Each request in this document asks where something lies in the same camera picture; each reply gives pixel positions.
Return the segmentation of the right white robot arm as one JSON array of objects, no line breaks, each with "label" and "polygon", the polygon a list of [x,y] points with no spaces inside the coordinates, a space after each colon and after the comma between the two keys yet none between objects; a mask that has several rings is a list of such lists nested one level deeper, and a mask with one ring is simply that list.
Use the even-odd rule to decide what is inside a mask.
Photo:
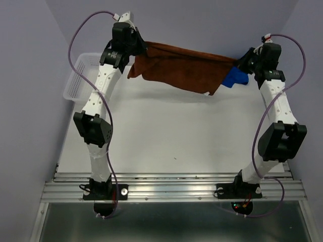
[{"label": "right white robot arm", "polygon": [[264,43],[249,49],[238,61],[240,70],[254,75],[266,107],[261,120],[269,121],[263,134],[257,128],[252,161],[241,170],[242,179],[232,184],[232,191],[238,197],[249,193],[250,184],[258,184],[276,165],[294,158],[307,134],[306,126],[299,124],[292,113],[284,73],[277,70],[281,52],[280,45]]}]

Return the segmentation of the brown towel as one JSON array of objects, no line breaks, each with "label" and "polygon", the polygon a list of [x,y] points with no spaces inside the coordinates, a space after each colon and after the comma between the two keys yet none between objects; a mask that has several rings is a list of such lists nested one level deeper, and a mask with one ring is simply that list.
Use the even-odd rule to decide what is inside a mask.
[{"label": "brown towel", "polygon": [[147,42],[145,53],[135,56],[127,78],[171,85],[181,90],[214,95],[236,59],[172,45]]}]

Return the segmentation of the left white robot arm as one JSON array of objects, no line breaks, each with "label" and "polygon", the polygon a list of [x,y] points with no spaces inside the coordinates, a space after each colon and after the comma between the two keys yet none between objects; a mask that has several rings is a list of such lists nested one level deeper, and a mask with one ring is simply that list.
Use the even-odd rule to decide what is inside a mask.
[{"label": "left white robot arm", "polygon": [[130,20],[114,23],[112,39],[99,60],[93,91],[82,110],[73,116],[76,128],[89,150],[90,180],[97,182],[94,191],[102,199],[108,198],[113,188],[107,183],[111,169],[106,156],[113,135],[113,122],[106,121],[106,117],[111,116],[107,104],[130,57],[142,54],[146,49],[138,29]]}]

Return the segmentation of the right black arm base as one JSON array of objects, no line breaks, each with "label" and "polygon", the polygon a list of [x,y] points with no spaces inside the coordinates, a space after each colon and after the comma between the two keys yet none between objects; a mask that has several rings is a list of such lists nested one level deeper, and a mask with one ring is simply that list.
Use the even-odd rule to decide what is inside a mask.
[{"label": "right black arm base", "polygon": [[262,193],[259,184],[249,184],[242,179],[239,171],[232,183],[218,183],[213,195],[218,199],[261,199]]}]

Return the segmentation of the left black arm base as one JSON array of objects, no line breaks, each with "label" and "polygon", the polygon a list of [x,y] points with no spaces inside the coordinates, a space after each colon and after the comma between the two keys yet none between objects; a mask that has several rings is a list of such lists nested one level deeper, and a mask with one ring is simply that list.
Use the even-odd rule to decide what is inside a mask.
[{"label": "left black arm base", "polygon": [[80,184],[85,201],[125,201],[128,200],[127,184],[114,184],[109,177],[105,182],[90,179],[88,184]]}]

